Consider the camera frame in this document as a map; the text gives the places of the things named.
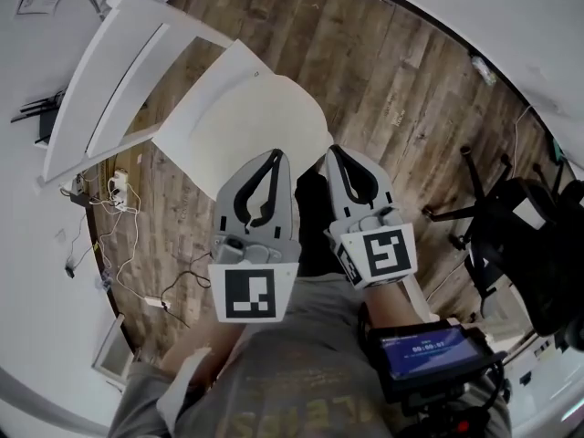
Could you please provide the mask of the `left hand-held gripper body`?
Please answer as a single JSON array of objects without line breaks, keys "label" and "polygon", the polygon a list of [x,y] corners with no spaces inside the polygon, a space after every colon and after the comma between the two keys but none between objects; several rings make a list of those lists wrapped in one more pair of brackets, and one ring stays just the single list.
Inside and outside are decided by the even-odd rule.
[{"label": "left hand-held gripper body", "polygon": [[300,252],[295,240],[250,242],[237,235],[216,235],[208,273],[217,319],[280,322],[297,278]]}]

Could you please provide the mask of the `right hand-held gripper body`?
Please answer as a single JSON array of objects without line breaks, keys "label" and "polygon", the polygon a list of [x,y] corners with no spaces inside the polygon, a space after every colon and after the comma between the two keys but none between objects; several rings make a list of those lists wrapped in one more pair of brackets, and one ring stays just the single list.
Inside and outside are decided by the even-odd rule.
[{"label": "right hand-held gripper body", "polygon": [[394,205],[339,219],[330,225],[328,236],[357,290],[399,282],[418,269],[413,226]]}]

